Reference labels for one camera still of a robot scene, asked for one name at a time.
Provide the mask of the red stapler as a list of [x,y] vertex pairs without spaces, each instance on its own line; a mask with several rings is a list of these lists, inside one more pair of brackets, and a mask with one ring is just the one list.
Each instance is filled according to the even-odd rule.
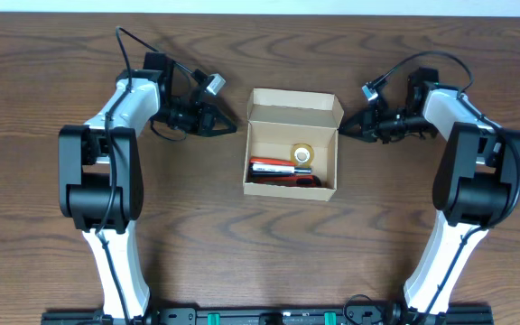
[[281,166],[296,166],[294,162],[273,158],[261,158],[261,157],[252,157],[250,159],[250,164],[270,164],[270,165],[281,165]]

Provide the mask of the cardboard box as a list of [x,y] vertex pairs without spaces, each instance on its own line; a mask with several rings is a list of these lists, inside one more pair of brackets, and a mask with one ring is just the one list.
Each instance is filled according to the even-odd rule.
[[[255,88],[247,103],[247,139],[243,189],[246,195],[286,199],[332,198],[338,187],[339,125],[344,110],[333,94]],[[252,157],[291,160],[295,144],[308,144],[315,153],[312,175],[319,188],[286,187],[253,182]]]

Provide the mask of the clear tape roll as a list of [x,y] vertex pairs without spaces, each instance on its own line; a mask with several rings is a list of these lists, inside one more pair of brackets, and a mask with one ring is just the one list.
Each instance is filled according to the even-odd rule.
[[291,162],[297,166],[310,167],[315,153],[308,144],[295,144],[291,149]]

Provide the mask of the red utility knife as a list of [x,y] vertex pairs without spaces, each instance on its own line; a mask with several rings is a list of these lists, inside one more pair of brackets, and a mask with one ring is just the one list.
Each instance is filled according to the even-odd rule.
[[321,180],[314,175],[262,176],[254,177],[253,182],[265,185],[303,188],[319,188],[322,186]]

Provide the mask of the black marker pen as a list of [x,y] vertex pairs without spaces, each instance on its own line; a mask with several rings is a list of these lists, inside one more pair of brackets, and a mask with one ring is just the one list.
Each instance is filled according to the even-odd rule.
[[306,175],[312,173],[311,167],[280,164],[253,163],[250,169],[254,175]]

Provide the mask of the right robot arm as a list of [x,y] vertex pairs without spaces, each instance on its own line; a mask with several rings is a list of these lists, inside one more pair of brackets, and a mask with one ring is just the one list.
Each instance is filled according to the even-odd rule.
[[442,84],[436,69],[409,75],[405,104],[393,114],[381,94],[386,82],[382,75],[363,86],[367,109],[341,124],[339,132],[366,143],[390,144],[410,135],[445,140],[432,185],[431,236],[404,283],[404,302],[385,316],[393,324],[442,324],[473,250],[520,199],[520,131],[488,119],[463,88]]

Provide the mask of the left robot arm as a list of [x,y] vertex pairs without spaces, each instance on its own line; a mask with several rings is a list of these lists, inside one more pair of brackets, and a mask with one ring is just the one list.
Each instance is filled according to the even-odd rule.
[[187,99],[172,94],[180,64],[162,52],[148,52],[139,70],[125,68],[113,96],[82,125],[59,132],[59,203],[95,258],[104,304],[98,311],[45,312],[44,324],[160,324],[140,266],[136,224],[144,202],[137,144],[146,126],[162,122],[186,135],[212,137],[236,132],[217,106],[225,80],[217,73],[190,72],[196,83]]

